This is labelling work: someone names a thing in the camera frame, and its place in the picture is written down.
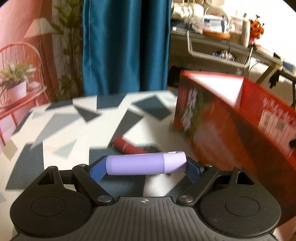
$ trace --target white bottle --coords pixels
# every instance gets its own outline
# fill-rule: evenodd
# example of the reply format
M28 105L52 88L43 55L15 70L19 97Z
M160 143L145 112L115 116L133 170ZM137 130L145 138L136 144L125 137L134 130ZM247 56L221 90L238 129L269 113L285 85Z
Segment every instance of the white bottle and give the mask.
M242 41L241 44L245 47L249 46L250 41L250 32L251 32L251 23L247 19L247 14L244 14L244 20L242 22Z

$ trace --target teal curtain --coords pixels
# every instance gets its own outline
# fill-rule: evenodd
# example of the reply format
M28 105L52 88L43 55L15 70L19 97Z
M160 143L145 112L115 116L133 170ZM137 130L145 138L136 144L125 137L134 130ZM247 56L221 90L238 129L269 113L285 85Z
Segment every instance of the teal curtain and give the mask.
M164 90L171 0L84 0L85 95Z

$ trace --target white flower pot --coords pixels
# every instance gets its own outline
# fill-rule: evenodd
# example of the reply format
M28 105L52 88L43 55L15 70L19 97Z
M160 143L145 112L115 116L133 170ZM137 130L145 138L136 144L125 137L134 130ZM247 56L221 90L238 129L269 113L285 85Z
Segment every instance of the white flower pot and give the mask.
M27 82L23 81L7 91L7 98L15 102L27 95Z

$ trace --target silver bolt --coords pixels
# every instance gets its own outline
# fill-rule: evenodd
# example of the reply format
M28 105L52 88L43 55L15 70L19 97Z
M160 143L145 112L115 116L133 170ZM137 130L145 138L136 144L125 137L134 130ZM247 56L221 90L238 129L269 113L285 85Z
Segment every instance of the silver bolt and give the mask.
M184 203L190 203L193 201L193 197L191 197L189 195L183 195L183 196L179 197L179 200Z
M112 201L112 197L108 196L108 195L102 195L98 197L98 201L99 202L103 202L103 203L107 203L107 202L111 202Z

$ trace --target purple tube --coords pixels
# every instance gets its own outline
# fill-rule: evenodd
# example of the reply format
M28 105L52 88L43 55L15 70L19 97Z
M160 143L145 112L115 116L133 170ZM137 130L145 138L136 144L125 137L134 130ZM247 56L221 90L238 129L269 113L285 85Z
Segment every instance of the purple tube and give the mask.
M108 175L153 175L186 171L186 155L183 151L108 156Z

